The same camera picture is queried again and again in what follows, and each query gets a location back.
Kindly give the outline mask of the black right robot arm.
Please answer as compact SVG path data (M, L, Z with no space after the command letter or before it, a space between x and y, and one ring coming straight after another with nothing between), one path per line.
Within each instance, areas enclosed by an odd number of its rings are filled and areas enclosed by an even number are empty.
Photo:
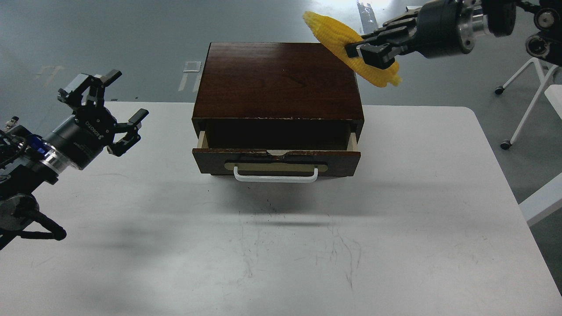
M559 0L432 0L350 40L344 52L349 58L359 57L379 69L389 68L397 56L412 53L428 59L469 54L480 36L510 36L518 13L525 14L533 26L524 40L526 52L560 65Z

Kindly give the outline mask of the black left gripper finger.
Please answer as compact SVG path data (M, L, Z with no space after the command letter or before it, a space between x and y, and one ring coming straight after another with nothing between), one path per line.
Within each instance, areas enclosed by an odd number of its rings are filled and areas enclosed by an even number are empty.
M122 76L116 69L102 76L80 73L67 87L58 90L58 100L72 109L73 119L114 118L104 106L106 87Z
M110 142L107 145L107 152L116 157L121 157L129 149L131 149L141 139L139 130L142 126L142 120L146 118L149 111L146 109L139 109L129 120L125 123L114 123L113 126L108 128L111 136L115 134L124 133L125 136L117 142Z

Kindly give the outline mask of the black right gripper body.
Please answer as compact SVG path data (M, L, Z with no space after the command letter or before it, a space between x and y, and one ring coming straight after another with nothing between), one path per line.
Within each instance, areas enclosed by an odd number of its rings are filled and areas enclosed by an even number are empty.
M434 0L417 16L415 51L426 58L469 54L475 46L474 4L469 0Z

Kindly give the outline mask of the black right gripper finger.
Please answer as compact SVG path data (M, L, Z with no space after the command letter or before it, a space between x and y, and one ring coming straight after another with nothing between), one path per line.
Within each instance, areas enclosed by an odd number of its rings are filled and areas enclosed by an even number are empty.
M415 30L418 14L418 11L408 11L384 22L382 27L373 32L361 35L361 38L365 41L383 40L408 35Z
M344 49L349 58L360 57L369 66L387 69L395 62L396 56L414 52L418 39L417 35L376 36L346 44Z

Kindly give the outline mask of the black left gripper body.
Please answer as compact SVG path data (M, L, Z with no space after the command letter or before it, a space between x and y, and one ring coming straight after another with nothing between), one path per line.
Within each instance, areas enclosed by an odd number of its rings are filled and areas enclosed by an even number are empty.
M76 118L72 115L52 130L44 140L83 170L114 140L108 132L117 123L114 116Z

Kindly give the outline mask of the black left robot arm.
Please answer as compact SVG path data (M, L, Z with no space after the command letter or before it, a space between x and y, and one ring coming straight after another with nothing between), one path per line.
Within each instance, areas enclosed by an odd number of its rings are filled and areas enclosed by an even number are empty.
M104 105L106 88L121 71L106 75L78 74L58 100L72 114L43 137L21 126L17 116L1 129L0 227L1 247L17 237L63 240L66 230L40 211L33 196L41 184L55 184L67 167L83 170L103 149L120 157L141 139L142 120L149 114L139 109L127 122L117 122Z

